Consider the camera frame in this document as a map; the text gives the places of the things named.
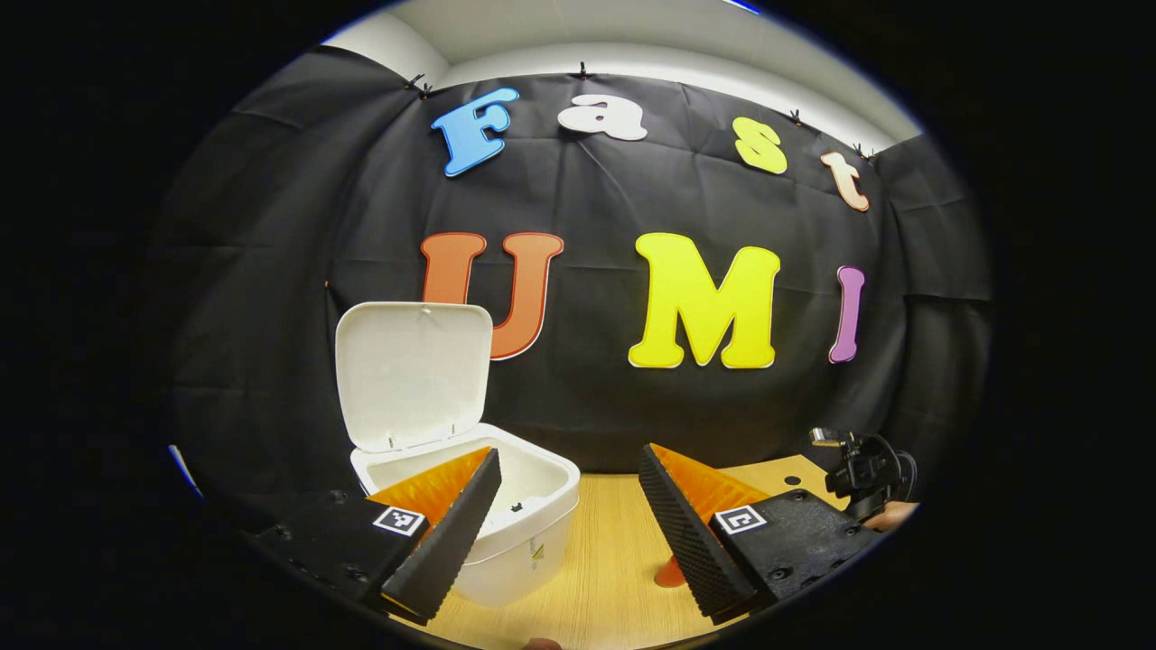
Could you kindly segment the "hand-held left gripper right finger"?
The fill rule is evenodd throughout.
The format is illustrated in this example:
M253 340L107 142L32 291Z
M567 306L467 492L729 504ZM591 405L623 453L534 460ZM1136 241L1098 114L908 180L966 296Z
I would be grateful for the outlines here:
M639 483L702 616L722 625L794 598L882 534L805 487L770 495L645 444Z

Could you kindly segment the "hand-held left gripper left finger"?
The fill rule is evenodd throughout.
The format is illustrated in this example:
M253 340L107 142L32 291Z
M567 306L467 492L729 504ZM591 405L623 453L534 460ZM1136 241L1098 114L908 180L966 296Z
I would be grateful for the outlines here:
M370 497L326 492L249 542L341 601L427 625L501 485L499 450L482 446Z

